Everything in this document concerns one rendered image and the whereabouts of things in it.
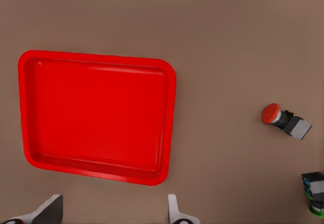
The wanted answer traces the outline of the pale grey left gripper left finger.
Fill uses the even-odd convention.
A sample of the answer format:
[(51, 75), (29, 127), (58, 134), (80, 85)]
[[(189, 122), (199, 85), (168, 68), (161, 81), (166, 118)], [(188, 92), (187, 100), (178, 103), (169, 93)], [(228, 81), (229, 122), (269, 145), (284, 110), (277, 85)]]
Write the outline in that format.
[(32, 213), (13, 217), (1, 224), (60, 224), (63, 219), (63, 195), (52, 195)]

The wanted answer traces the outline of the red push-button switch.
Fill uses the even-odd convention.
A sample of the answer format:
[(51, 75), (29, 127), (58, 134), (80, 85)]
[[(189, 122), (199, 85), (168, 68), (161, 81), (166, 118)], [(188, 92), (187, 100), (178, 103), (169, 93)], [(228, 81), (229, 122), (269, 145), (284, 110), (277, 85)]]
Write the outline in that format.
[(312, 124), (288, 110), (281, 110), (277, 103), (267, 105), (261, 115), (264, 124), (273, 125), (292, 138), (302, 140)]

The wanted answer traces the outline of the red rectangular tray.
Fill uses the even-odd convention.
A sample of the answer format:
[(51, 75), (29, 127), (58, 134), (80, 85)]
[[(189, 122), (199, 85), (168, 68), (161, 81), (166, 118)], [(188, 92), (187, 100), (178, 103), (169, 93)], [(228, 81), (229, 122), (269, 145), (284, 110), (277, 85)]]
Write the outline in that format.
[(147, 186), (165, 181), (176, 92), (166, 61), (29, 50), (18, 81), (29, 164)]

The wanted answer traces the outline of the green push-button switch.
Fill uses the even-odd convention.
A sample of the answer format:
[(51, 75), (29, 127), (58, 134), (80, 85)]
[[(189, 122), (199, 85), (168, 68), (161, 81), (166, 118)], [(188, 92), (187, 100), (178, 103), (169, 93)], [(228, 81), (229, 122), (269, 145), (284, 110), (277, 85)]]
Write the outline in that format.
[(308, 210), (324, 219), (324, 175), (321, 172), (301, 174), (304, 194), (309, 199)]

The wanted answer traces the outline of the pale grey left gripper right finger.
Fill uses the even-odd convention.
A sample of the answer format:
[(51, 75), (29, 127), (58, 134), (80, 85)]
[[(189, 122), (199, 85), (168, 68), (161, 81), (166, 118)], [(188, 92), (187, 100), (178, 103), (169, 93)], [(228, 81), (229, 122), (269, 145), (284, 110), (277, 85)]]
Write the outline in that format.
[(168, 194), (168, 223), (169, 224), (200, 224), (200, 220), (179, 211), (177, 197)]

